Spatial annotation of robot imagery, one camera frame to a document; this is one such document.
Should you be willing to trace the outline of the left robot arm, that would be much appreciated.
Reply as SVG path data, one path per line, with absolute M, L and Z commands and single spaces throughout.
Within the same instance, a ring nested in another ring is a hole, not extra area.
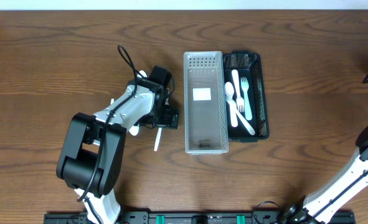
M 78 193 L 91 222 L 116 223 L 119 219 L 121 207 L 113 188 L 120 174 L 127 132 L 142 121 L 154 127 L 177 127 L 177 114 L 166 104 L 174 87 L 173 78 L 134 78 L 105 109 L 73 116 L 56 174 Z

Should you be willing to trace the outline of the white fork tines down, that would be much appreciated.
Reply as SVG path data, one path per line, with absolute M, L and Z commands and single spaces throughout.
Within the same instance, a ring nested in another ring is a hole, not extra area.
M 239 112 L 243 113 L 244 109 L 245 109 L 245 103 L 244 103 L 244 99 L 242 98 L 241 92 L 240 92 L 240 82 L 239 82 L 238 71 L 237 70 L 232 70 L 231 74 L 232 74 L 232 79 L 233 79 L 233 82 L 234 82 L 234 88 L 235 88 L 235 93 L 236 93 L 237 108 L 238 108 Z

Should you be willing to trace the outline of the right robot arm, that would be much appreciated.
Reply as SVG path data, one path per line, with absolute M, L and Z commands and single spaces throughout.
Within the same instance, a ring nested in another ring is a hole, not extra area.
M 335 213 L 368 186 L 368 126 L 356 139 L 349 162 L 324 186 L 288 207 L 278 223 L 329 223 Z

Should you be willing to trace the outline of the white fork long handle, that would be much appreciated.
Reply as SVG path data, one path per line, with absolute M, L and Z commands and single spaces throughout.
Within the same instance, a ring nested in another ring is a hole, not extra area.
M 249 101 L 249 97 L 248 97 L 248 89 L 249 89 L 249 83 L 248 80 L 245 77 L 242 77 L 240 79 L 240 84 L 241 84 L 241 88 L 243 91 L 243 99 L 244 99 L 244 103 L 245 103 L 245 119 L 250 121 L 252 120 L 253 116 L 252 116 L 252 109 L 250 106 L 250 101 Z

